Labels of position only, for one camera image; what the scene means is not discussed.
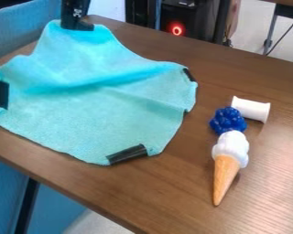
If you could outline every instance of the computer tower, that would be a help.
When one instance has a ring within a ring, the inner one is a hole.
[[[160,30],[212,41],[220,0],[162,0]]]
[[[125,0],[125,22],[148,26],[148,0]]]

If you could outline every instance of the black device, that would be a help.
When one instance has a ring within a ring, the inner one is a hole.
[[[125,22],[155,28],[159,0],[125,0]]]
[[[11,5],[23,4],[32,0],[0,0],[0,9]]]
[[[91,0],[63,0],[61,2],[60,26],[70,30],[93,31],[94,26],[81,21],[87,16]]]
[[[160,29],[212,41],[219,0],[162,0]]]

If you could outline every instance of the red light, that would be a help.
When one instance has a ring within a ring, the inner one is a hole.
[[[168,24],[167,31],[175,36],[183,36],[186,28],[178,21],[173,21]]]
[[[175,36],[180,36],[182,34],[182,28],[179,26],[174,26],[171,31]]]

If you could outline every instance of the turquoise towel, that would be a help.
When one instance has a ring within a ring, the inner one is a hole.
[[[159,154],[195,103],[185,67],[141,58],[101,25],[92,32],[50,22],[30,56],[0,67],[10,84],[0,126],[87,163],[143,144]]]

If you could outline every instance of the toy ice cream cone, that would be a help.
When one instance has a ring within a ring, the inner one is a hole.
[[[213,203],[220,205],[224,195],[240,169],[240,163],[228,155],[219,155],[215,159]]]
[[[212,157],[215,160],[213,191],[215,206],[222,202],[240,168],[247,166],[248,150],[249,143],[244,134],[239,131],[223,133],[212,148]]]

